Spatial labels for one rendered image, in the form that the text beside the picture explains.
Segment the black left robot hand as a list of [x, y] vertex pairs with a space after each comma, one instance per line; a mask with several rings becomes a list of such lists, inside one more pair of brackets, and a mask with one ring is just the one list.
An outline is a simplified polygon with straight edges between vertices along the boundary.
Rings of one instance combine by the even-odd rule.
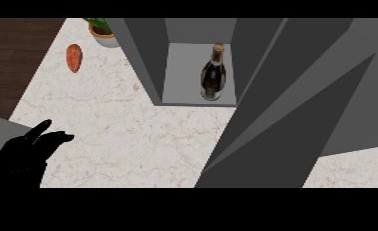
[[0, 149], [0, 188], [39, 187], [47, 160], [59, 146], [73, 139], [63, 131], [44, 133], [51, 120], [44, 120], [25, 135], [11, 138]]

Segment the grey cabinet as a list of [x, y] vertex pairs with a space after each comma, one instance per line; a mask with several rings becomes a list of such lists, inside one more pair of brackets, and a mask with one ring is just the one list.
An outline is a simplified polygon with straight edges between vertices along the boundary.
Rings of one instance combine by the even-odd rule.
[[[234, 130], [214, 158], [251, 139], [378, 53], [370, 19], [110, 18], [115, 39], [152, 102], [233, 107]], [[212, 44], [224, 44], [226, 85], [217, 100], [199, 95]]]

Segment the dark wine bottle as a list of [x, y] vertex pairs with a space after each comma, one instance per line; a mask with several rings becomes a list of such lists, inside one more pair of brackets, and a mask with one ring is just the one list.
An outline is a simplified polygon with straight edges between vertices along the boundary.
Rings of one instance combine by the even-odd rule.
[[205, 100], [215, 101], [221, 96], [226, 84], [226, 68], [223, 64], [224, 45], [212, 45], [209, 61], [200, 73], [200, 95]]

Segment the dark grey cabinet door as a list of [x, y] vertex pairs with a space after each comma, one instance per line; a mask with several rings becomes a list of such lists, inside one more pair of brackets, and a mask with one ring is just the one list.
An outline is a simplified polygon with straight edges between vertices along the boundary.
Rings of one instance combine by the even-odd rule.
[[378, 147], [378, 18], [290, 19], [199, 188], [299, 187], [321, 156]]

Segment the potted green plant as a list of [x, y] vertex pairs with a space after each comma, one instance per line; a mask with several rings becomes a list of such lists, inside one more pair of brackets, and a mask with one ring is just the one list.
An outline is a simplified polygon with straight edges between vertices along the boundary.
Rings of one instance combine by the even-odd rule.
[[88, 31], [96, 42], [106, 48], [118, 48], [119, 44], [109, 25], [103, 18], [84, 18], [88, 23]]

